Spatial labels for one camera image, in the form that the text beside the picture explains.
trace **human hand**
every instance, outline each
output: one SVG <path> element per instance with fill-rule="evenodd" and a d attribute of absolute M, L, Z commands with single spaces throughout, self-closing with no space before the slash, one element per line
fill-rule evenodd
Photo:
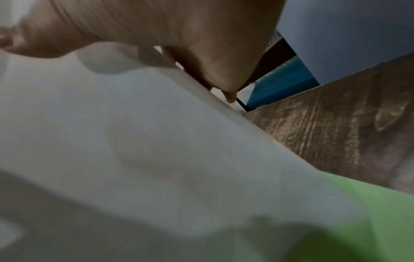
<path fill-rule="evenodd" d="M 285 0 L 38 0 L 0 28 L 0 48 L 54 58 L 99 41 L 162 46 L 205 87 L 236 100 L 259 62 Z"/>

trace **gray wall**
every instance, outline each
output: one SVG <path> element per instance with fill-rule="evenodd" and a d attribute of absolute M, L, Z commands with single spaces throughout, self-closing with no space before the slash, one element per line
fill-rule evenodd
<path fill-rule="evenodd" d="M 414 51 L 414 0 L 288 0 L 279 32 L 320 84 Z"/>

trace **green paper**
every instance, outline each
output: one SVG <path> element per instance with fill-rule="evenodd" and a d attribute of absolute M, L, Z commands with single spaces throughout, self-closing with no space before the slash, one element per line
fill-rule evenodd
<path fill-rule="evenodd" d="M 292 249 L 286 261 L 414 261 L 414 196 L 332 174 L 324 175 L 363 204 L 370 220 L 311 235 Z"/>

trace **wooden table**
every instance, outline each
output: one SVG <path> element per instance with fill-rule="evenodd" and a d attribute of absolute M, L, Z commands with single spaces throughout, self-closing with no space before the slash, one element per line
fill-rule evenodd
<path fill-rule="evenodd" d="M 414 194 L 414 54 L 246 118 L 322 171 Z"/>

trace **blue object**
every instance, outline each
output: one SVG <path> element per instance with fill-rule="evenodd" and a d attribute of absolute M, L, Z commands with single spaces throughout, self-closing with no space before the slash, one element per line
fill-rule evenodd
<path fill-rule="evenodd" d="M 302 61 L 296 57 L 270 76 L 258 82 L 247 107 L 256 109 L 319 86 Z"/>

